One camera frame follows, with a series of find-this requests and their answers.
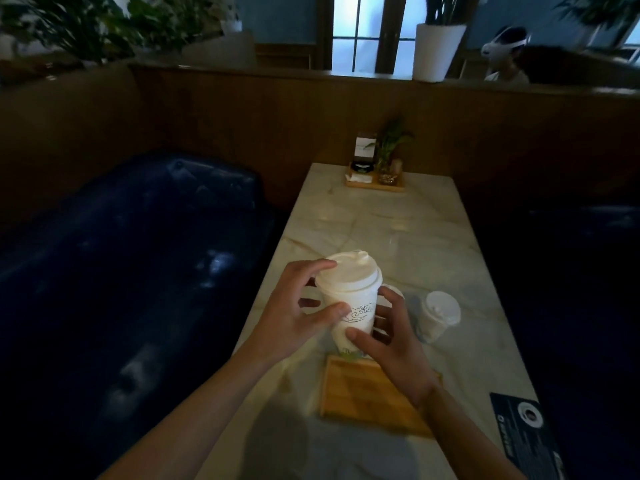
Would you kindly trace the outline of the person's right hand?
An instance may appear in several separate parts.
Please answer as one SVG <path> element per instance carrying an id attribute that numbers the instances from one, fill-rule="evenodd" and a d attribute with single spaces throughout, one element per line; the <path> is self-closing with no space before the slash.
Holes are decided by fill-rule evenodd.
<path id="1" fill-rule="evenodd" d="M 378 364 L 419 410 L 421 400 L 440 382 L 412 330 L 404 298 L 388 287 L 380 287 L 378 294 L 390 303 L 376 309 L 374 326 L 383 331 L 383 361 Z"/>

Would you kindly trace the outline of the large white lidded cup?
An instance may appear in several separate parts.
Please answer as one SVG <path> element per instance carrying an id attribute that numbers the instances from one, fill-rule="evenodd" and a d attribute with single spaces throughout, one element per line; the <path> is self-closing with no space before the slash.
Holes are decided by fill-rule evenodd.
<path id="1" fill-rule="evenodd" d="M 347 328 L 371 334 L 383 275 L 375 259 L 363 250 L 344 251 L 327 257 L 333 268 L 317 273 L 316 288 L 326 306 L 346 303 L 349 312 L 332 328 L 331 334 L 339 354 L 347 358 L 363 358 L 365 354 L 347 337 Z"/>

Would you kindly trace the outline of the person's right forearm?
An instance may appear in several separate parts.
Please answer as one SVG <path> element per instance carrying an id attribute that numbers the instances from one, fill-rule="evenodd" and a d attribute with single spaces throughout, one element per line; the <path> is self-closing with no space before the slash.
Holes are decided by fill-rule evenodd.
<path id="1" fill-rule="evenodd" d="M 442 386 L 427 393 L 419 411 L 458 480 L 527 480 Z"/>

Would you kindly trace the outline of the wooden serving tray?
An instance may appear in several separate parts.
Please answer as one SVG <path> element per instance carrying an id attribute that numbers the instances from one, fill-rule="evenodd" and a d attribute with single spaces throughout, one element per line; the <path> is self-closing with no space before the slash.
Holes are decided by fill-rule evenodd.
<path id="1" fill-rule="evenodd" d="M 326 357 L 319 415 L 393 434 L 432 438 L 409 400 L 373 360 Z"/>

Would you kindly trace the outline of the small white lidded cup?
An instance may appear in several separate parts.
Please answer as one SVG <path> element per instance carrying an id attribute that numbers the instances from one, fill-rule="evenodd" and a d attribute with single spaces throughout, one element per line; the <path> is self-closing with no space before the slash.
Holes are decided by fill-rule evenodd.
<path id="1" fill-rule="evenodd" d="M 461 322 L 460 304 L 444 291 L 434 290 L 421 294 L 419 304 L 420 338 L 427 344 L 436 342 L 444 332 Z"/>

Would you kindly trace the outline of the small wooden condiment tray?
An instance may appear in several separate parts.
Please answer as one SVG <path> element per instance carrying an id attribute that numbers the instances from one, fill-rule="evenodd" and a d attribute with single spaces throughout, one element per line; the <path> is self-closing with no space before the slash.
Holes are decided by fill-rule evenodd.
<path id="1" fill-rule="evenodd" d="M 349 177 L 352 171 L 349 166 L 346 167 L 344 184 L 350 188 L 367 189 L 375 191 L 386 191 L 393 193 L 404 193 L 406 186 L 404 184 L 404 174 L 380 174 L 378 171 L 373 170 L 369 175 L 373 176 L 372 184 L 361 184 L 350 182 Z"/>

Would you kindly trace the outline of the upright table sign card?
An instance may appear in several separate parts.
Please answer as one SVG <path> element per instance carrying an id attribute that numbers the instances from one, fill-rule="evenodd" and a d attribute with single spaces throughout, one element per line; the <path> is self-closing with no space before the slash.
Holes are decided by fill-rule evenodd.
<path id="1" fill-rule="evenodd" d="M 356 162 L 373 163 L 377 148 L 375 134 L 359 134 L 355 141 L 353 160 Z"/>

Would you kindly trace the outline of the small green table plant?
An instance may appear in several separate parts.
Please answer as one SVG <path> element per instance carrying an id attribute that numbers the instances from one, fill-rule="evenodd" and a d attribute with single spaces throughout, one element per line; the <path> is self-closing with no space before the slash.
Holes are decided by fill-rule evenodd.
<path id="1" fill-rule="evenodd" d="M 380 174 L 403 173 L 402 160 L 394 156 L 396 149 L 409 141 L 413 135 L 404 128 L 404 119 L 398 116 L 386 124 L 377 138 L 377 148 L 375 152 L 374 165 L 375 170 Z"/>

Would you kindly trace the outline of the dark blue sofa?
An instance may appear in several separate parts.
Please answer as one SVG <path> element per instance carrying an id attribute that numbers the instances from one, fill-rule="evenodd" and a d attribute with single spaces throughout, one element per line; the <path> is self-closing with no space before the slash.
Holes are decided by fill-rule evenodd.
<path id="1" fill-rule="evenodd" d="M 93 480 L 219 370 L 279 224 L 256 173 L 148 153 L 0 238 L 0 480 Z"/>
<path id="2" fill-rule="evenodd" d="M 479 245 L 572 480 L 640 480 L 640 205 L 526 210 Z"/>

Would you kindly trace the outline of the black printed card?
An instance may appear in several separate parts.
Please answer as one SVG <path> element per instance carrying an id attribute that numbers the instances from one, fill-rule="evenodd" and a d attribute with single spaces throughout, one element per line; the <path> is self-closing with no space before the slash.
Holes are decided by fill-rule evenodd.
<path id="1" fill-rule="evenodd" d="M 506 456 L 527 480 L 569 480 L 540 404 L 494 392 L 490 400 Z"/>

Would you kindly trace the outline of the wooden booth partition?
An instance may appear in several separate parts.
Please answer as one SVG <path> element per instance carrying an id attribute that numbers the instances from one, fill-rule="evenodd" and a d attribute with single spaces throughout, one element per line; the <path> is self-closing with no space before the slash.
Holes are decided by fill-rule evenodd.
<path id="1" fill-rule="evenodd" d="M 401 118 L 407 172 L 452 177 L 477 227 L 516 209 L 640 206 L 640 92 L 128 61 L 0 88 L 0 233 L 139 153 L 251 169 L 291 210 L 313 162 Z"/>

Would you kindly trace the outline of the wooden framed glass door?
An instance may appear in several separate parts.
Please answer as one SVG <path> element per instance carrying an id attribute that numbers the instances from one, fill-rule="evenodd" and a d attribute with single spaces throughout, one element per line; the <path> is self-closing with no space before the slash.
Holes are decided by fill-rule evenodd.
<path id="1" fill-rule="evenodd" d="M 317 0 L 315 67 L 411 78 L 427 0 Z"/>

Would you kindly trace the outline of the tall white planter pot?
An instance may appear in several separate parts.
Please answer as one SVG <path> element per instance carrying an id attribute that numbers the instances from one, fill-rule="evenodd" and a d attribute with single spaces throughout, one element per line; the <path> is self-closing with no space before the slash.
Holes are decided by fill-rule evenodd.
<path id="1" fill-rule="evenodd" d="M 418 24 L 412 79 L 428 83 L 444 81 L 466 29 L 465 24 Z"/>

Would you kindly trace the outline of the white headset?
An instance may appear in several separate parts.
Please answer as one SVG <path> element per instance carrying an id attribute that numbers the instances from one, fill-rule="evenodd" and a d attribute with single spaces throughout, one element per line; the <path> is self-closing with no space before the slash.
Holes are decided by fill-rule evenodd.
<path id="1" fill-rule="evenodd" d="M 498 37 L 496 37 L 482 46 L 481 55 L 490 61 L 501 60 L 510 55 L 513 49 L 524 47 L 528 42 L 529 38 L 513 43 L 502 43 L 498 40 Z"/>

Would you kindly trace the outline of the green plant in tall planter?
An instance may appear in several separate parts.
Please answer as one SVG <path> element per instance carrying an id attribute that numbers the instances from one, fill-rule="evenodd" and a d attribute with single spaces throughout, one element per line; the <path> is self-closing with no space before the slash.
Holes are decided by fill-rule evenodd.
<path id="1" fill-rule="evenodd" d="M 427 25 L 466 25 L 480 0 L 426 0 Z"/>

